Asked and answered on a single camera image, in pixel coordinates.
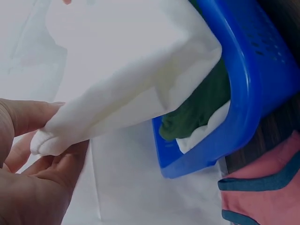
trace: finger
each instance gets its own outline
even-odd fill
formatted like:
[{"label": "finger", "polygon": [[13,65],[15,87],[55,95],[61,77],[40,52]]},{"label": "finger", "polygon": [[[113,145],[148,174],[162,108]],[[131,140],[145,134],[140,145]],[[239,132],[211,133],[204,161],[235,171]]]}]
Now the finger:
[{"label": "finger", "polygon": [[34,175],[40,171],[48,169],[53,162],[54,156],[44,156],[22,172],[23,175]]},{"label": "finger", "polygon": [[17,172],[27,162],[30,156],[30,142],[36,132],[26,134],[13,145],[4,164],[9,168],[10,172]]},{"label": "finger", "polygon": [[63,2],[68,5],[71,3],[71,0],[63,0]]},{"label": "finger", "polygon": [[44,127],[62,104],[0,99],[0,106],[6,109],[13,123],[15,137]]},{"label": "finger", "polygon": [[52,180],[65,187],[72,194],[84,166],[88,145],[89,141],[72,145],[59,162],[54,161],[53,166],[48,171],[40,172],[36,176],[41,179]]}]

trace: white fabric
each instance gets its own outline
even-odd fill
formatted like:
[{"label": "white fabric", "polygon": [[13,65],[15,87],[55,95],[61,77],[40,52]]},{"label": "white fabric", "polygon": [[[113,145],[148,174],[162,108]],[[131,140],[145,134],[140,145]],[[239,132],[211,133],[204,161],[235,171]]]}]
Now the white fabric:
[{"label": "white fabric", "polygon": [[68,50],[57,100],[72,100],[37,132],[33,154],[59,155],[175,110],[221,56],[220,43],[185,0],[53,1],[47,27]]},{"label": "white fabric", "polygon": [[224,104],[221,108],[216,110],[214,114],[208,120],[206,126],[202,126],[193,131],[190,137],[177,138],[176,142],[180,151],[185,154],[213,132],[218,126],[220,126],[228,115],[230,107],[230,101]]}]

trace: dark wooden surface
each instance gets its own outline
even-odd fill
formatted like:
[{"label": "dark wooden surface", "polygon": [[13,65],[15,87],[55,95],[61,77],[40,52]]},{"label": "dark wooden surface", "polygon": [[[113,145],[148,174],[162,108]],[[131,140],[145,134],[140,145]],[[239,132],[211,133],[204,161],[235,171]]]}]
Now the dark wooden surface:
[{"label": "dark wooden surface", "polygon": [[[300,65],[300,0],[258,0],[285,39]],[[273,113],[263,118],[254,137],[244,148],[227,156],[226,165],[232,173],[253,162],[300,130],[300,93]]]}]

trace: teal trim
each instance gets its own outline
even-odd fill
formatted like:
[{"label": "teal trim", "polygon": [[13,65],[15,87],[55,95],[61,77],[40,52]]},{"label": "teal trim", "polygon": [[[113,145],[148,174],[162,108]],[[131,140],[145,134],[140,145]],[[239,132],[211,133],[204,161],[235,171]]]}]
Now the teal trim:
[{"label": "teal trim", "polygon": [[226,178],[218,182],[221,191],[274,191],[286,187],[300,169],[300,151],[278,173],[257,179]]},{"label": "teal trim", "polygon": [[245,216],[243,214],[239,214],[237,212],[232,212],[229,210],[222,210],[222,217],[225,220],[228,220],[230,222],[233,222],[233,223],[239,224],[239,225],[260,225],[258,222],[256,222],[251,217]]}]

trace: green fabric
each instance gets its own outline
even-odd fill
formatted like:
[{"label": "green fabric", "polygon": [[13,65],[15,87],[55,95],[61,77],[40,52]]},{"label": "green fabric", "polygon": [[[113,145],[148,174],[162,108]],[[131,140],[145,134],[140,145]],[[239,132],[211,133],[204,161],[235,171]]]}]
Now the green fabric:
[{"label": "green fabric", "polygon": [[162,117],[159,133],[167,141],[189,137],[229,100],[230,83],[221,59],[178,109]]}]

